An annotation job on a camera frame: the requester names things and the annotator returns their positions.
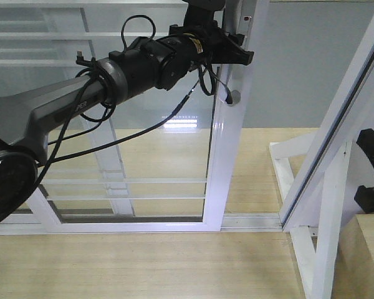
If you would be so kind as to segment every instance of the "white diagonal brace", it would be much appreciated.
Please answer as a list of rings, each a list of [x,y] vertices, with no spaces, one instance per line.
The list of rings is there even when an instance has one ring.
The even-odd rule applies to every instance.
[[[324,174],[316,262],[310,299],[330,299],[352,141],[340,147]]]

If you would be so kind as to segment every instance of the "robotic arm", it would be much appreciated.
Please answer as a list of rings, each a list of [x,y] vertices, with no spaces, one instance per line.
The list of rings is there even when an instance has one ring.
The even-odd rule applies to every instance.
[[[244,36],[226,34],[214,21],[226,0],[183,1],[189,4],[184,24],[170,26],[168,36],[138,37],[98,61],[78,53],[87,75],[0,98],[0,221],[32,194],[36,161],[47,162],[48,133],[71,117],[99,103],[113,107],[152,87],[170,90],[202,65],[251,63],[253,52],[240,48]]]

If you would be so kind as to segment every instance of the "gray wall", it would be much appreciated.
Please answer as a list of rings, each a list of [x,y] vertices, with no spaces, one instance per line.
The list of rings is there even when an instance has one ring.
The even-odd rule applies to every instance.
[[[270,3],[244,126],[320,126],[373,12],[374,2]]]

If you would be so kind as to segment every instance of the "white wooden stand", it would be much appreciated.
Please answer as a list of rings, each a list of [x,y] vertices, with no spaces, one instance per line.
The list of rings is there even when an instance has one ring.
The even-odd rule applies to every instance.
[[[331,298],[342,217],[361,211],[352,195],[358,185],[347,178],[352,144],[366,128],[374,128],[374,16],[319,130],[270,145],[280,218],[291,234],[306,299]],[[294,178],[288,159],[300,154],[307,156]],[[310,226],[318,227],[316,249]]]

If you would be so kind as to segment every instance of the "sticker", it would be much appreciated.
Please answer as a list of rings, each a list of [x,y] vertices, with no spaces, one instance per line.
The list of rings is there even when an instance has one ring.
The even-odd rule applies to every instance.
[[[186,36],[194,36],[194,35],[191,34],[191,33],[184,33],[184,34],[185,34]],[[194,45],[195,45],[195,47],[196,47],[196,49],[197,49],[197,53],[198,53],[198,54],[204,52],[204,49],[203,49],[202,44],[201,44],[201,41],[200,41],[199,39],[194,39],[194,38],[192,38],[192,39],[190,39],[190,40],[194,43]]]

